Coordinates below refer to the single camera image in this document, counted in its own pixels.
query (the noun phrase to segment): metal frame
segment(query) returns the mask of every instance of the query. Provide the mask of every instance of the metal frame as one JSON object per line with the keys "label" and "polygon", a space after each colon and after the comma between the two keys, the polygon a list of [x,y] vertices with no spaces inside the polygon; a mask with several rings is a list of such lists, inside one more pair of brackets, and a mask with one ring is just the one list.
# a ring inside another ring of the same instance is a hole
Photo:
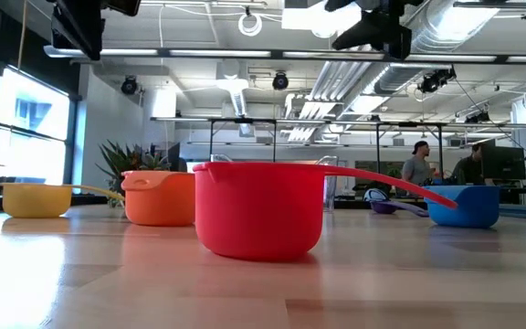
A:
{"label": "metal frame", "polygon": [[432,123],[427,123],[427,122],[415,122],[415,124],[410,124],[411,122],[376,122],[375,123],[375,126],[376,126],[376,171],[377,173],[381,174],[381,144],[380,144],[380,140],[381,140],[381,135],[379,134],[379,127],[381,127],[382,125],[387,125],[387,126],[399,126],[399,127],[416,127],[416,126],[423,126],[423,127],[437,127],[437,136],[431,132],[431,130],[429,130],[433,135],[434,137],[437,138],[437,147],[438,147],[438,151],[439,151],[439,173],[440,173],[440,177],[443,179],[444,178],[444,157],[442,155],[442,152],[443,152],[443,148],[444,148],[444,145],[442,143],[442,127],[444,126],[444,124],[442,122],[432,122]]}
{"label": "metal frame", "polygon": [[277,134],[278,134],[278,123],[275,119],[249,119],[249,118],[210,118],[208,119],[210,121],[210,138],[208,142],[208,159],[212,158],[213,154],[213,141],[215,138],[216,133],[215,132],[215,122],[234,122],[234,123],[247,123],[247,124],[253,124],[255,122],[266,122],[273,124],[273,162],[276,162],[277,158]]}
{"label": "metal frame", "polygon": [[460,124],[460,123],[447,123],[447,122],[347,122],[347,121],[332,121],[332,120],[284,120],[284,119],[256,119],[256,118],[156,118],[152,117],[153,121],[171,121],[171,122],[210,122],[210,141],[209,141],[209,155],[210,159],[213,153],[213,139],[215,136],[215,122],[234,122],[234,123],[249,123],[253,124],[255,122],[265,122],[274,125],[274,134],[273,134],[273,162],[276,161],[276,152],[277,152],[277,129],[278,124],[280,123],[300,123],[300,124],[346,124],[346,125],[370,125],[375,127],[376,131],[376,162],[377,162],[377,172],[381,173],[381,126],[399,126],[399,127],[436,127],[437,132],[432,133],[438,140],[438,151],[439,151],[439,172],[441,178],[444,178],[444,159],[443,159],[443,143],[442,143],[442,131],[444,127],[460,127],[460,128],[483,128],[483,127],[500,127],[500,128],[526,128],[526,124],[516,124],[516,123],[499,123],[499,124],[489,124],[489,123],[472,123],[472,124]]}
{"label": "metal frame", "polygon": [[[84,58],[77,49],[45,46],[51,58]],[[101,58],[242,58],[277,60],[330,60],[416,64],[526,65],[525,54],[412,54],[401,60],[374,51],[335,51],[302,49],[220,49],[220,48],[106,48]]]}

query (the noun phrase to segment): ceiling duct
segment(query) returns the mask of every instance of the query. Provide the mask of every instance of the ceiling duct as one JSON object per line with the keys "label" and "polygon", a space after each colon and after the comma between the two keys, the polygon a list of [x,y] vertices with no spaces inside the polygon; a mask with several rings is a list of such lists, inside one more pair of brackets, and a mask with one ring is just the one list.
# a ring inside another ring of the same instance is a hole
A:
{"label": "ceiling duct", "polygon": [[[243,90],[248,88],[246,63],[236,59],[225,59],[216,63],[216,86],[229,92],[236,117],[247,116],[247,103],[243,95]],[[239,131],[241,136],[254,134],[247,123],[239,124]]]}
{"label": "ceiling duct", "polygon": [[[453,1],[430,0],[415,10],[408,11],[404,25],[414,31],[411,52],[452,52],[474,37],[494,17],[496,8],[460,8]],[[424,68],[405,68],[399,64],[376,63],[370,65],[362,81],[344,100],[342,113],[345,120],[358,120],[381,106],[413,80],[421,76]],[[349,127],[331,125],[323,133],[343,132]]]}

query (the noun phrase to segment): computer monitor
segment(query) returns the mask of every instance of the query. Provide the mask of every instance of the computer monitor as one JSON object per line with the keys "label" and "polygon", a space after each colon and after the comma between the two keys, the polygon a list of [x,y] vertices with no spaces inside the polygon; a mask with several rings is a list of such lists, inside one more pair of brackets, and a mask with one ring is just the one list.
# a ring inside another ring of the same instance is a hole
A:
{"label": "computer monitor", "polygon": [[482,175],[488,179],[525,180],[524,150],[517,147],[482,148]]}

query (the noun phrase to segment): person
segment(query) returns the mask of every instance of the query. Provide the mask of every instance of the person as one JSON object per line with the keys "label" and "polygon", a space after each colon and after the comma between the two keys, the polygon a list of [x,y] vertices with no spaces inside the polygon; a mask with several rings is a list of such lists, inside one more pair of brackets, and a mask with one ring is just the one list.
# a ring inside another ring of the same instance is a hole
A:
{"label": "person", "polygon": [[414,145],[413,157],[405,161],[401,177],[404,181],[415,185],[422,185],[430,176],[431,169],[426,157],[429,156],[429,144],[419,141]]}
{"label": "person", "polygon": [[491,179],[484,179],[482,175],[482,144],[472,145],[472,154],[458,161],[452,178],[459,185],[494,185]]}

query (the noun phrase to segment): ventilation duct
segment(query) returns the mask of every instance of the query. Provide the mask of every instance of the ventilation duct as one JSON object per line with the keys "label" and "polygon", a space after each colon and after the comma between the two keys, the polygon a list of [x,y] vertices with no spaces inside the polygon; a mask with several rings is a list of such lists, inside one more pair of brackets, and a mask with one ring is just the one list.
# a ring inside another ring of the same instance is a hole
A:
{"label": "ventilation duct", "polygon": [[[413,13],[407,13],[410,18],[405,25],[414,31],[412,53],[455,51],[499,12],[496,8],[460,8],[453,4],[453,1],[448,0],[430,0],[413,10]],[[349,115],[344,120],[360,119],[420,77],[422,71],[423,68],[404,68],[399,64],[372,64],[362,81],[344,100],[343,111],[337,118]],[[324,127],[322,132],[344,132],[348,128],[331,125]]]}

